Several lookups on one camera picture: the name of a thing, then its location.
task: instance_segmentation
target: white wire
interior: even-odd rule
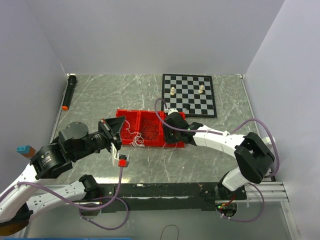
[[[142,134],[141,132],[130,132],[130,123],[125,120],[125,122],[128,124],[128,128],[126,129],[130,134],[135,134],[132,142],[130,143],[131,147],[133,147],[134,149],[141,149],[141,148],[144,148],[145,145],[144,145],[144,138],[142,137]]]
[[[114,159],[117,159],[117,149],[113,143],[111,143],[111,151],[112,151],[112,156],[114,157]]]
[[[175,144],[175,147],[174,147],[174,149],[172,149],[172,150],[166,150],[166,149],[165,149],[165,145],[166,145],[166,143],[164,143],[164,145],[163,145],[163,147],[162,147],[163,150],[165,150],[165,151],[167,151],[167,152],[173,152],[173,151],[177,148],[178,143]]]

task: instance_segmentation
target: blue block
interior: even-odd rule
[[[18,146],[16,148],[16,151],[19,154],[28,154],[30,152],[30,146],[29,145]]]

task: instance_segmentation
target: scratched metal surface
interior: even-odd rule
[[[260,202],[237,204],[237,219],[254,218]],[[103,226],[119,225],[124,211],[99,214],[93,219]],[[130,211],[127,223],[118,230],[106,231],[79,218],[76,207],[64,205],[41,214],[28,226],[28,238],[123,238],[159,240],[168,224],[179,228],[180,240],[291,240],[280,202],[266,202],[263,216],[248,224],[221,219],[214,211],[200,209]],[[163,240],[176,240],[177,229],[167,227]]]
[[[162,75],[77,75],[78,84],[69,111],[61,113],[56,130],[79,121],[95,132],[101,118],[115,117],[120,109],[154,110],[161,97]],[[187,118],[189,123],[200,122],[211,128],[232,130],[251,118],[249,103],[238,75],[213,75],[217,118]],[[253,123],[238,133],[256,132]],[[237,166],[231,156],[205,147],[187,145],[174,151],[145,147],[132,149],[123,146],[121,153],[130,155],[130,165],[123,171],[124,183],[183,183],[217,182]],[[110,154],[89,155],[73,164],[52,184],[68,184],[84,174],[91,174],[98,183],[118,182],[119,169],[112,166]]]

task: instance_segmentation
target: white plastic link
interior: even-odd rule
[[[222,133],[222,135],[223,135],[224,137],[226,137],[226,136],[230,135],[230,132],[224,131],[224,132]]]

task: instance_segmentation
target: cable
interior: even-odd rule
[[[107,206],[109,206],[114,200],[116,200],[116,198],[118,197],[118,194],[119,194],[119,191],[120,191],[120,186],[121,186],[121,178],[122,178],[122,172],[123,172],[123,167],[121,166],[120,167],[120,173],[119,173],[119,182],[118,182],[118,186],[116,188],[116,192],[114,194],[114,196],[112,197],[112,199],[107,202],[106,204],[103,204],[103,205],[100,205],[100,206],[97,206],[97,207],[86,207],[86,206],[81,206],[79,204],[76,204],[72,201],[70,201],[69,199],[61,196],[60,194],[56,193],[55,191],[52,191],[51,189],[45,187],[45,186],[41,186],[37,183],[33,183],[33,182],[28,182],[28,181],[21,181],[21,182],[18,182],[16,185],[18,186],[21,186],[21,185],[29,185],[29,186],[32,186],[34,188],[37,188],[37,189],[41,189],[41,190],[44,190],[54,196],[56,196],[57,198],[65,201],[66,203],[74,206],[74,207],[77,207],[79,209],[82,209],[82,210],[87,210],[87,211],[94,211],[94,210],[100,210],[100,209],[103,209]],[[13,185],[12,187],[10,187],[7,191],[5,191],[2,196],[0,196],[0,202],[13,190],[15,189],[15,185]]]
[[[163,103],[166,103],[165,100],[163,100],[162,98],[158,98],[157,100],[155,100],[154,103],[154,111],[155,111],[155,115],[157,116],[157,118],[168,128],[176,130],[176,131],[180,131],[180,132],[191,132],[191,133],[211,133],[211,134],[217,134],[217,135],[222,135],[222,132],[217,132],[217,131],[207,131],[207,130],[188,130],[188,129],[182,129],[182,128],[176,128],[174,126],[170,126],[168,123],[166,123],[159,115],[158,111],[157,111],[157,103],[159,101],[162,101]]]
[[[133,147],[134,149],[141,149],[141,148],[144,148],[145,145],[144,145],[144,138],[142,137],[142,133],[141,132],[130,132],[130,123],[125,120],[125,122],[128,124],[128,128],[126,129],[129,134],[133,135],[133,134],[136,134],[135,137],[133,138],[132,142],[130,143],[131,147]]]
[[[170,225],[167,225],[167,226],[165,226],[165,227],[163,228],[162,233],[161,233],[161,236],[160,236],[160,240],[162,239],[162,235],[164,234],[165,229],[166,229],[167,227],[170,227],[170,226],[176,227],[176,229],[177,229],[177,231],[178,231],[178,232],[177,232],[176,240],[179,239],[179,228],[178,228],[176,225],[174,225],[174,224],[170,224]]]
[[[115,192],[114,196],[112,196],[112,197],[111,197],[111,196],[105,196],[105,197],[98,197],[98,198],[92,199],[93,201],[94,201],[94,200],[101,200],[101,199],[111,199],[110,201],[108,201],[106,204],[103,204],[103,205],[95,204],[97,207],[81,206],[81,205],[76,204],[76,203],[70,201],[69,199],[61,196],[60,194],[52,191],[51,189],[49,189],[49,188],[47,188],[47,187],[45,187],[45,186],[41,186],[41,185],[39,185],[39,184],[37,184],[37,183],[28,182],[28,181],[21,181],[21,182],[18,182],[16,185],[19,186],[19,187],[20,187],[21,185],[29,185],[29,186],[32,186],[32,187],[34,187],[34,188],[44,190],[44,191],[46,191],[46,192],[48,192],[48,193],[56,196],[57,198],[65,201],[66,203],[68,203],[68,204],[70,204],[70,205],[72,205],[72,206],[74,206],[74,207],[79,208],[79,214],[80,214],[81,218],[84,219],[84,220],[86,220],[87,222],[89,222],[89,223],[91,223],[91,224],[93,224],[93,225],[95,225],[95,226],[97,226],[97,227],[99,227],[99,228],[102,228],[102,229],[104,229],[104,230],[116,230],[116,229],[121,228],[121,227],[127,222],[128,218],[129,218],[129,207],[128,207],[128,205],[126,204],[126,202],[125,202],[124,200],[122,200],[121,198],[118,197],[118,194],[119,194],[119,191],[120,191],[120,186],[121,186],[122,173],[123,173],[123,167],[121,166],[121,167],[120,167],[120,173],[119,173],[119,182],[118,182],[118,185],[117,185],[116,192]],[[13,189],[15,189],[15,186],[16,186],[16,185],[11,186],[7,191],[5,191],[5,192],[0,196],[0,203],[1,203],[1,201],[2,201]],[[81,214],[81,212],[80,212],[80,210],[86,210],[86,211],[101,210],[101,209],[109,206],[109,205],[110,205],[111,203],[113,203],[115,200],[118,200],[118,201],[122,202],[122,203],[124,204],[124,206],[125,206],[125,209],[126,209],[125,219],[123,220],[123,222],[122,222],[119,226],[116,226],[116,227],[105,227],[105,226],[101,226],[101,225],[99,225],[98,223],[96,223],[96,222],[94,222],[94,221],[91,221],[90,219],[84,217],[84,216]]]
[[[230,200],[229,202],[223,203],[223,204],[221,204],[221,205],[222,205],[222,206],[228,206],[228,205],[230,205],[235,199],[236,199],[236,195],[233,195],[233,197],[231,198],[231,200]]]
[[[165,150],[165,151],[167,151],[167,152],[173,152],[174,150],[176,150],[176,148],[177,148],[177,146],[178,146],[178,143],[176,143],[174,149],[172,149],[172,150],[166,150],[166,149],[165,149],[165,145],[166,145],[166,144],[167,144],[167,143],[165,142],[164,145],[163,145],[163,147],[162,147],[162,149]]]
[[[159,116],[158,112],[157,112],[157,103],[159,101],[162,101],[165,105],[165,107],[167,108],[167,104],[165,102],[165,100],[163,100],[162,98],[158,98],[155,103],[154,103],[154,111],[155,111],[155,115],[158,117],[158,119],[165,125],[167,126],[168,128],[170,129],[173,129],[173,130],[176,130],[176,131],[180,131],[180,132],[192,132],[192,133],[211,133],[211,134],[217,134],[217,135],[223,135],[221,132],[216,132],[216,131],[208,131],[208,130],[188,130],[188,129],[181,129],[181,128],[176,128],[176,127],[173,127],[173,126],[170,126],[169,124],[167,124],[163,119],[161,119],[161,117]],[[271,132],[269,131],[269,129],[267,128],[267,126],[265,125],[264,122],[262,122],[261,120],[259,119],[256,119],[256,118],[250,118],[246,121],[244,121],[242,124],[240,124],[239,126],[237,126],[234,130],[232,130],[230,132],[230,134],[234,134],[236,131],[238,131],[239,129],[241,129],[244,125],[246,125],[247,123],[251,122],[251,121],[255,121],[259,124],[261,124],[261,126],[264,128],[264,130],[266,131],[268,137],[270,138],[270,141],[272,143],[272,147],[273,147],[273,150],[274,150],[274,155],[275,155],[275,162],[276,162],[276,166],[275,166],[275,170],[273,173],[271,173],[270,175],[268,176],[265,176],[265,178],[271,178],[271,177],[274,177],[277,172],[279,171],[279,167],[280,167],[280,160],[279,160],[279,154],[278,154],[278,150],[277,150],[277,147],[276,147],[276,143],[274,141],[274,138],[272,137],[272,134]]]
[[[271,134],[270,130],[268,129],[268,127],[266,126],[266,124],[263,121],[261,121],[261,120],[259,120],[257,118],[249,118],[248,120],[245,120],[243,123],[241,123],[239,126],[237,126],[234,130],[232,130],[230,132],[230,134],[234,134],[236,131],[241,129],[244,125],[246,125],[247,123],[252,122],[252,121],[259,123],[264,128],[264,130],[266,131],[266,134],[270,138],[270,141],[271,141],[271,144],[272,144],[272,147],[273,147],[273,151],[274,151],[274,155],[275,155],[275,170],[273,171],[273,173],[271,173],[268,176],[265,176],[264,178],[274,177],[277,174],[277,172],[279,171],[279,168],[280,168],[279,153],[278,153],[277,146],[276,146],[276,143],[274,141],[274,138],[272,137],[272,134]]]
[[[260,194],[261,199],[262,199],[262,208],[261,211],[259,212],[259,214],[257,216],[255,216],[254,218],[248,219],[248,220],[243,220],[243,219],[236,219],[236,218],[231,218],[231,217],[227,217],[224,214],[222,214],[219,210],[217,210],[217,212],[220,214],[220,216],[224,219],[228,219],[231,221],[235,221],[235,222],[240,222],[240,223],[250,223],[253,222],[255,220],[257,220],[258,218],[260,218],[262,216],[262,214],[264,213],[265,210],[265,198],[262,194],[262,192],[259,190],[259,188],[257,188],[255,185],[253,185],[252,183],[248,182],[249,185],[253,186]]]
[[[94,198],[94,199],[92,199],[92,201],[94,201],[94,200],[102,200],[102,199],[111,199],[111,198],[112,198],[111,196],[104,196],[104,197]],[[106,227],[106,226],[102,226],[102,225],[96,223],[95,221],[92,221],[92,220],[86,218],[85,216],[83,216],[83,215],[81,214],[80,209],[79,209],[79,215],[80,215],[80,217],[81,217],[82,219],[84,219],[84,220],[86,220],[87,222],[89,222],[89,223],[97,226],[98,228],[101,228],[101,229],[104,229],[104,230],[116,230],[116,229],[119,229],[119,228],[121,228],[123,225],[125,225],[125,223],[127,222],[128,218],[129,218],[129,208],[128,208],[128,205],[126,204],[126,202],[125,202],[124,200],[122,200],[121,198],[116,197],[115,199],[118,200],[118,201],[120,201],[120,202],[122,202],[122,203],[124,204],[125,210],[126,210],[125,218],[124,218],[123,222],[122,222],[119,226],[116,226],[116,227]]]

